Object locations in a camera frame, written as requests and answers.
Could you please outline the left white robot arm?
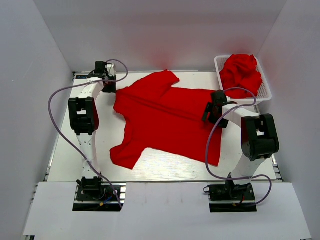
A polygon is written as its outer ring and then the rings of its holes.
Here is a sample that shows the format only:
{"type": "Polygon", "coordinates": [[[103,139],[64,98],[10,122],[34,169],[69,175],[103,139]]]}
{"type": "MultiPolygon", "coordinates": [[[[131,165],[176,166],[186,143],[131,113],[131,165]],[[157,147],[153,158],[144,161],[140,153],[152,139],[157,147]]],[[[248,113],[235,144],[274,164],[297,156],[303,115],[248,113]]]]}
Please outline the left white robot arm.
{"type": "Polygon", "coordinates": [[[82,188],[89,185],[88,193],[99,200],[105,196],[106,187],[101,184],[102,172],[97,160],[96,134],[99,116],[96,100],[100,93],[116,91],[116,71],[113,63],[97,61],[95,69],[87,75],[86,86],[80,94],[68,100],[69,122],[79,144],[82,156],[82,188]]]}

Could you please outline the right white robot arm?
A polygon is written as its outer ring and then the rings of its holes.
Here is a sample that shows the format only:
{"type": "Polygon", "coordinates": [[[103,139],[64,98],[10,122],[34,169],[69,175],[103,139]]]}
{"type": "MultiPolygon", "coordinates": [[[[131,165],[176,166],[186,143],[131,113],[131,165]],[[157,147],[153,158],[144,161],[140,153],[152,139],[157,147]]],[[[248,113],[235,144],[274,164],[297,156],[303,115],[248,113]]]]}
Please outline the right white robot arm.
{"type": "Polygon", "coordinates": [[[257,99],[254,95],[249,102],[244,104],[229,101],[226,92],[218,90],[211,94],[211,102],[207,103],[202,116],[203,121],[209,120],[214,124],[205,147],[205,166],[210,175],[225,181],[224,191],[233,200],[243,195],[244,190],[251,183],[251,179],[258,177],[254,174],[259,166],[280,149],[273,116],[247,110],[247,107],[255,106],[256,102],[257,99]],[[209,168],[209,147],[216,128],[225,129],[229,122],[240,127],[242,155],[228,177],[220,177],[213,174],[209,168]]]}

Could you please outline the blue table label sticker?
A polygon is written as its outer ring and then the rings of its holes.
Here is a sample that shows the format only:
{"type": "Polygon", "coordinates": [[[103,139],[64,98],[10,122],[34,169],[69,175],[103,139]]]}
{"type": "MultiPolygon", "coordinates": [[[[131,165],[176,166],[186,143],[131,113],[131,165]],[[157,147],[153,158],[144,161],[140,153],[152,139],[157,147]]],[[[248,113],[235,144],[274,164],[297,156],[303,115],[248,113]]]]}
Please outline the blue table label sticker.
{"type": "Polygon", "coordinates": [[[87,76],[86,75],[76,75],[75,78],[85,80],[85,79],[87,79],[87,76]]]}

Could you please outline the red t shirt pile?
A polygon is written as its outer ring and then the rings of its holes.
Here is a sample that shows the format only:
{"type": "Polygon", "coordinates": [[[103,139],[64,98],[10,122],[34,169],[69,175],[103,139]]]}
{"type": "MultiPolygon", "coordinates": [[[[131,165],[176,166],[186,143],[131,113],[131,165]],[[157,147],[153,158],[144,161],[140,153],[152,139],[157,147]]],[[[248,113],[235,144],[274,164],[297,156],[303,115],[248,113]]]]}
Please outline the red t shirt pile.
{"type": "Polygon", "coordinates": [[[226,60],[219,73],[228,97],[246,99],[258,95],[263,81],[257,65],[256,58],[248,54],[233,54],[226,60]]]}

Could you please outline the white plastic basket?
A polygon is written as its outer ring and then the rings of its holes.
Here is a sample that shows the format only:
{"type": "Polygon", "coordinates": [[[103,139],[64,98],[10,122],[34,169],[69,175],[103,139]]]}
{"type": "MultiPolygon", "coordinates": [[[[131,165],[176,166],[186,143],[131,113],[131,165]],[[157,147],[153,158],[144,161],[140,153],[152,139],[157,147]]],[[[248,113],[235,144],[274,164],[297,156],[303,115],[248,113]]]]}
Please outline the white plastic basket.
{"type": "MultiPolygon", "coordinates": [[[[230,56],[231,55],[218,55],[214,58],[214,64],[215,64],[215,68],[216,68],[216,72],[217,72],[217,78],[218,78],[218,83],[219,83],[220,89],[226,90],[226,91],[227,91],[227,89],[224,89],[223,85],[222,85],[220,71],[223,69],[225,62],[227,61],[227,59],[230,56]]],[[[269,101],[272,98],[272,94],[271,94],[271,90],[269,88],[267,79],[265,77],[265,74],[263,72],[263,69],[261,67],[261,64],[259,63],[259,60],[256,57],[255,57],[255,59],[257,60],[256,70],[261,73],[261,78],[262,78],[262,84],[261,84],[260,88],[258,89],[258,95],[256,96],[256,101],[257,101],[257,103],[261,103],[263,101],[269,101]]],[[[244,98],[244,99],[235,99],[235,98],[233,98],[233,99],[238,103],[247,103],[249,101],[250,97],[244,98]]]]}

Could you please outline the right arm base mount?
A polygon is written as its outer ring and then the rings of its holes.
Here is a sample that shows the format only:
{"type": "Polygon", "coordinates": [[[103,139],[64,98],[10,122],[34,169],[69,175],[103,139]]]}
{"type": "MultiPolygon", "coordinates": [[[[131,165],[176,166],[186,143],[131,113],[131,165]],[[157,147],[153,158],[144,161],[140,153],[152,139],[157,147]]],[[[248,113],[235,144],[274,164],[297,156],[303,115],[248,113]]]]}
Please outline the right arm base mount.
{"type": "Polygon", "coordinates": [[[208,194],[210,213],[254,213],[256,198],[251,183],[231,187],[227,184],[210,184],[203,188],[208,194]]]}

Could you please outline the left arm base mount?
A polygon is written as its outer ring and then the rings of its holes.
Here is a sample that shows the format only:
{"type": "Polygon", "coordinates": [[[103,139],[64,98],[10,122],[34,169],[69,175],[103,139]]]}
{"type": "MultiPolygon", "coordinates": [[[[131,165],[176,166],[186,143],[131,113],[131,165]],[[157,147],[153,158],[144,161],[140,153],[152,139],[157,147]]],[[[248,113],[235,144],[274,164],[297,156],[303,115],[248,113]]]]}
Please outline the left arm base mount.
{"type": "Polygon", "coordinates": [[[115,192],[109,184],[103,183],[100,189],[85,190],[77,186],[72,211],[73,212],[120,212],[126,198],[126,184],[114,184],[115,192]]]}

